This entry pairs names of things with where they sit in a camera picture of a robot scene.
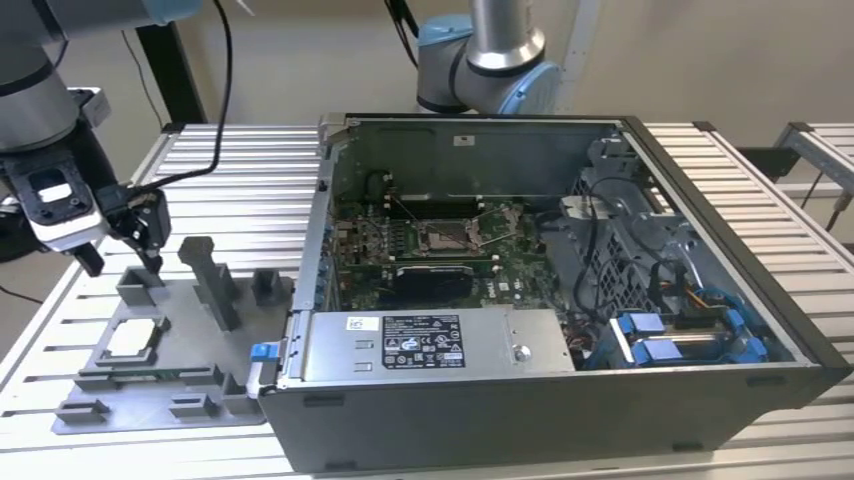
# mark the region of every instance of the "power supply label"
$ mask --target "power supply label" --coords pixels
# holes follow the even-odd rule
[[[382,365],[386,369],[462,368],[462,330],[457,315],[382,317]]]

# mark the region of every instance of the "metal case panel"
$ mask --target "metal case panel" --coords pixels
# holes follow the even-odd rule
[[[290,389],[260,398],[298,472],[446,468],[712,450],[817,369],[585,374]]]

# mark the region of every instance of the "motherboard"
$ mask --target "motherboard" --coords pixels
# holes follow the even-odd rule
[[[344,311],[417,308],[568,310],[536,232],[512,200],[345,203],[334,214]]]

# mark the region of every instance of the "aluminum extrusion table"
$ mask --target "aluminum extrusion table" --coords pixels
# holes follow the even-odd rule
[[[688,178],[854,363],[854,259],[716,132],[649,124]],[[208,164],[214,127],[164,134],[136,178]],[[176,258],[186,235],[210,235],[236,276],[258,267],[298,274],[318,158],[313,127],[230,126],[218,170],[166,188],[173,235],[164,278],[190,278]],[[292,478],[268,425],[57,436],[53,408],[118,303],[114,285],[134,255],[105,240],[105,274],[62,275],[0,364],[0,472],[15,478]],[[808,407],[768,413],[712,453],[377,475],[386,479],[854,478],[854,378]]]

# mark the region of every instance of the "collaborative robot arm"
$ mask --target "collaborative robot arm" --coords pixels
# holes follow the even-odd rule
[[[0,15],[0,180],[17,197],[45,250],[71,255],[89,275],[104,262],[92,242],[105,235],[158,272],[170,233],[160,190],[120,185],[81,108],[42,45],[97,30],[165,24],[201,0],[2,0]]]
[[[156,184],[118,184],[81,108],[86,94],[67,90],[42,45],[166,24],[202,0],[0,1],[0,181],[29,223],[22,233],[92,276],[104,266],[93,242],[109,235],[157,273],[170,233],[165,196]],[[559,74],[544,49],[525,0],[470,0],[470,16],[433,18],[421,29],[418,104],[438,113],[548,113]]]
[[[560,69],[528,0],[469,0],[470,16],[430,18],[417,38],[417,103],[434,113],[549,114]]]

